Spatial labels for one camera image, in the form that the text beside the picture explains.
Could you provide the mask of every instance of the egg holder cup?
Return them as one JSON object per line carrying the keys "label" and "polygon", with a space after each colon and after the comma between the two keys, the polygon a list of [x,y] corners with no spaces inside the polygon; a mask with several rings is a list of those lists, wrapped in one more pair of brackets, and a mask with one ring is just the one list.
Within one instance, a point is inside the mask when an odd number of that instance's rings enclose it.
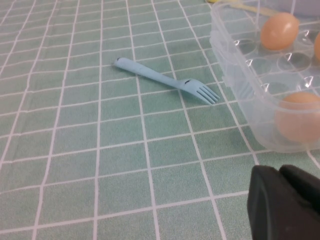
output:
{"label": "egg holder cup", "polygon": [[[278,0],[242,2],[257,9],[285,12]],[[217,2],[211,11],[210,43],[223,81],[231,88],[256,140],[266,149],[281,153],[320,149],[320,140],[300,143],[286,139],[274,122],[275,113],[283,112],[298,116],[297,126],[303,126],[306,118],[320,112],[279,107],[281,100],[292,93],[320,95],[320,62],[314,57],[320,18],[296,15],[294,7],[291,10],[300,21],[299,33],[290,47],[279,51],[268,50],[260,43],[260,30],[268,16],[233,8],[230,2]]]}

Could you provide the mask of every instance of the brown egg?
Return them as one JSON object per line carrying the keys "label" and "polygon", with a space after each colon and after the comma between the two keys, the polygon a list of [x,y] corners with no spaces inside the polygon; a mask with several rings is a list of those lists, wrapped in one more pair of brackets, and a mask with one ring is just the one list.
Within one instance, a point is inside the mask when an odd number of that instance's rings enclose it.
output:
{"label": "brown egg", "polygon": [[261,29],[261,44],[269,50],[289,47],[299,32],[299,20],[290,13],[280,12],[270,17]]}
{"label": "brown egg", "polygon": [[318,33],[314,41],[314,55],[320,61],[320,33]]}
{"label": "brown egg", "polygon": [[280,107],[290,110],[314,110],[311,113],[276,111],[274,122],[287,139],[298,143],[311,143],[320,138],[320,97],[309,92],[296,92],[285,97]]}

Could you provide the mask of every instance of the grid pattern tablecloth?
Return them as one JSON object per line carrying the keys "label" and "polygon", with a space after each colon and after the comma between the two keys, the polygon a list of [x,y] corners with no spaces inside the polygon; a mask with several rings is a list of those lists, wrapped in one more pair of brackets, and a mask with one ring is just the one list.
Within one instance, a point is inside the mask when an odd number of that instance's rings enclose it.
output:
{"label": "grid pattern tablecloth", "polygon": [[[320,176],[319,151],[256,142],[210,30],[203,0],[0,2],[0,239],[249,240],[252,166]],[[116,69],[118,57],[221,100]]]}

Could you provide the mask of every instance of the blue plastic fork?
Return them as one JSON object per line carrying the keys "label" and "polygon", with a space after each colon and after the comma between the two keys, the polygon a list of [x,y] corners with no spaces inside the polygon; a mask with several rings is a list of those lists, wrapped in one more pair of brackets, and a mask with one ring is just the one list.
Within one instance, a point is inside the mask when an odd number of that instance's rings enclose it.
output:
{"label": "blue plastic fork", "polygon": [[220,98],[214,91],[212,91],[209,87],[207,87],[198,80],[191,78],[183,80],[174,80],[173,78],[162,75],[146,66],[143,66],[125,57],[120,57],[117,60],[115,60],[114,65],[118,68],[127,70],[129,72],[186,91],[209,105],[215,104]]}

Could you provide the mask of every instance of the green tile pattern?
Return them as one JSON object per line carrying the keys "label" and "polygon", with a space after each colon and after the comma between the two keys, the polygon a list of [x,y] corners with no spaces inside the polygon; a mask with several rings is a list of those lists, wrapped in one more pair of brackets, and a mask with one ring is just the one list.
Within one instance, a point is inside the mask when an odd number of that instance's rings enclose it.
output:
{"label": "green tile pattern", "polygon": [[[320,177],[319,150],[255,139],[211,49],[210,11],[204,0],[0,3],[1,240],[249,240],[255,163]],[[233,8],[221,18],[233,33],[251,22]],[[119,57],[221,99],[203,105],[116,68]]]}

